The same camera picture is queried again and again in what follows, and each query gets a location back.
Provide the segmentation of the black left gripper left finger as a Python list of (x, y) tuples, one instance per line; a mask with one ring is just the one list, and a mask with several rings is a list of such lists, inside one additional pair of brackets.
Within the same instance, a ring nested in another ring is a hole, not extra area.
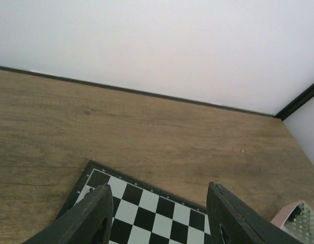
[(25, 243), (108, 243), (113, 217), (109, 185), (99, 185)]

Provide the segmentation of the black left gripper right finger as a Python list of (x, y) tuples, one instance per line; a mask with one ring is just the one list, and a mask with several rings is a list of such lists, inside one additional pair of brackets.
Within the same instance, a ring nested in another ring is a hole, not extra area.
[(209, 183), (206, 205), (211, 243), (301, 243), (221, 184)]

